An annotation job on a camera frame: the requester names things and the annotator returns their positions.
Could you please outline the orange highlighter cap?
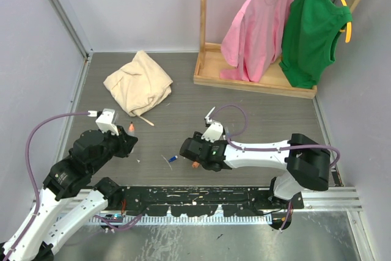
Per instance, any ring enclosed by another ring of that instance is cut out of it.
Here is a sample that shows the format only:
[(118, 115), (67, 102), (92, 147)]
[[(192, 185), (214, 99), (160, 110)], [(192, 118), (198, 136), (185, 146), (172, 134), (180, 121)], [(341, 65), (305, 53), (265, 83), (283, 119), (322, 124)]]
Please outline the orange highlighter cap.
[(199, 165), (200, 164), (195, 161), (195, 162), (192, 163), (192, 168), (197, 169), (199, 167)]

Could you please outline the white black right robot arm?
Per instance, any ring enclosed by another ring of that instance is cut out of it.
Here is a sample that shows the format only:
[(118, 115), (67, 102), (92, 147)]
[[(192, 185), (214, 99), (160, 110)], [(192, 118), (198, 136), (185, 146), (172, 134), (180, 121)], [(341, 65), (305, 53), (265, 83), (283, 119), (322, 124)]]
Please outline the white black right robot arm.
[(219, 172), (241, 167), (278, 169), (283, 174), (271, 180), (268, 201), (282, 208), (304, 189), (326, 191), (331, 168), (330, 152), (303, 134), (271, 144), (243, 144), (229, 140), (207, 141), (195, 132), (180, 148), (180, 155), (204, 169)]

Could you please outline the grey highlighter orange tip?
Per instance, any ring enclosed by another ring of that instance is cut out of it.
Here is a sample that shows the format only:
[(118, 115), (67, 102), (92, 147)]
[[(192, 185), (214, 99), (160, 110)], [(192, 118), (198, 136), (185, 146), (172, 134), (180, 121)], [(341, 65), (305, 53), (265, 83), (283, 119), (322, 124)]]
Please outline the grey highlighter orange tip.
[(134, 127), (134, 124), (132, 122), (130, 123), (130, 125), (128, 127), (127, 134), (129, 136), (135, 137), (135, 127)]

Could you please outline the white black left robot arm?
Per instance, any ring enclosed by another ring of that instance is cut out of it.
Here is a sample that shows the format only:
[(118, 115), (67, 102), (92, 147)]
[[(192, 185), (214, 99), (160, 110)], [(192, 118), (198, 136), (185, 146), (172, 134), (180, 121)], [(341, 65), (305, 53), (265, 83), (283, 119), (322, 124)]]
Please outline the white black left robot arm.
[(105, 177), (80, 204), (59, 217), (99, 169), (113, 157), (128, 157), (134, 149), (138, 138), (126, 134), (122, 127), (118, 131), (118, 134), (100, 130), (83, 132), (68, 156), (52, 166), (33, 210), (13, 237), (1, 245), (2, 260), (53, 260), (87, 220), (106, 208), (119, 208), (122, 189)]

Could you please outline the white marker blue end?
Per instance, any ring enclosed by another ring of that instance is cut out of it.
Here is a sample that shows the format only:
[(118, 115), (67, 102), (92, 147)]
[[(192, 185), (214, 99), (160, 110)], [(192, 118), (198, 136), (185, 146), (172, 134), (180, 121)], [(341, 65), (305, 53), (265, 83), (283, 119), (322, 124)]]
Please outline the white marker blue end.
[(211, 115), (212, 115), (212, 113), (214, 112), (215, 109), (216, 109), (215, 106), (214, 106), (213, 108), (210, 109), (210, 111), (208, 112), (208, 114), (205, 116), (205, 120), (210, 120), (210, 119), (211, 119)]

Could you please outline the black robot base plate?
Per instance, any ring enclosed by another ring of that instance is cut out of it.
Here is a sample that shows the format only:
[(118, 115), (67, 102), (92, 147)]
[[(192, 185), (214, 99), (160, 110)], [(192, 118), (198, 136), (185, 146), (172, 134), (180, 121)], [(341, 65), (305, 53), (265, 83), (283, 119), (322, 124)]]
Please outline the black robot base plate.
[(264, 216), (288, 208), (287, 200), (272, 197), (268, 188), (240, 186), (123, 186), (109, 200), (108, 210), (127, 215), (174, 217), (212, 216), (222, 208), (223, 216)]

